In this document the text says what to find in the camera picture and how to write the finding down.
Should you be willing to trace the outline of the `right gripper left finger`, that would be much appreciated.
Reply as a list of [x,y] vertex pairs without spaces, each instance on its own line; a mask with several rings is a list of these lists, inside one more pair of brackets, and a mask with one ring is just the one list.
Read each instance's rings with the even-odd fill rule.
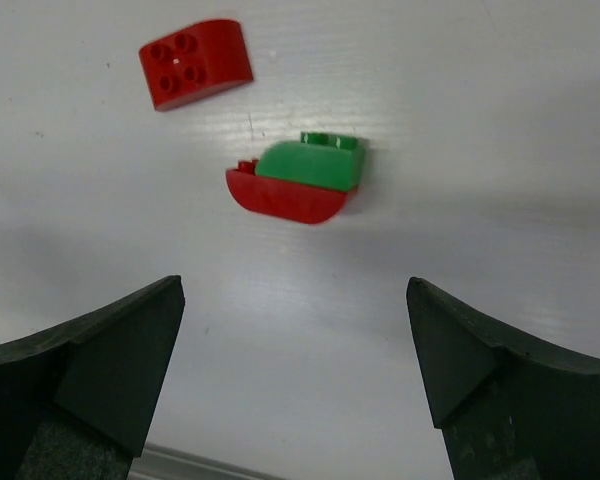
[[0,345],[0,479],[124,479],[181,325],[180,276]]

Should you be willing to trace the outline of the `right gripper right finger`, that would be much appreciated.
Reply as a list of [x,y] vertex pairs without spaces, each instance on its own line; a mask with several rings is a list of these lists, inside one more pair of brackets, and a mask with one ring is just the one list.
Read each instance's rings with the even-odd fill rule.
[[407,309],[456,479],[600,479],[600,359],[413,277]]

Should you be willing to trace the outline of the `red and green round lego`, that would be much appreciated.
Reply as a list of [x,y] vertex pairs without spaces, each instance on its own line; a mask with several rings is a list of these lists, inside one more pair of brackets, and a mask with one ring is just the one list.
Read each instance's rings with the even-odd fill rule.
[[241,160],[225,172],[228,190],[244,209],[297,223],[317,225],[336,216],[358,193],[341,192],[272,177],[258,176],[258,160]]

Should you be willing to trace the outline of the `green rounded lego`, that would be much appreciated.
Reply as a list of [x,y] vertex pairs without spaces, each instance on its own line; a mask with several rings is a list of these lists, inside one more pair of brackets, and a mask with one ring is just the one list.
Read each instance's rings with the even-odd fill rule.
[[358,186],[365,157],[365,142],[357,137],[305,131],[298,140],[280,141],[267,148],[255,173],[347,192]]

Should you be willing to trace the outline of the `red curved lego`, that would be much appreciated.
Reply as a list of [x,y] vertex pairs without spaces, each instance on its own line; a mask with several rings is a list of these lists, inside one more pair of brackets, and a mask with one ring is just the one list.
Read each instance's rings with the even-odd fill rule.
[[138,55],[158,112],[254,80],[241,24],[232,19],[194,23],[145,44]]

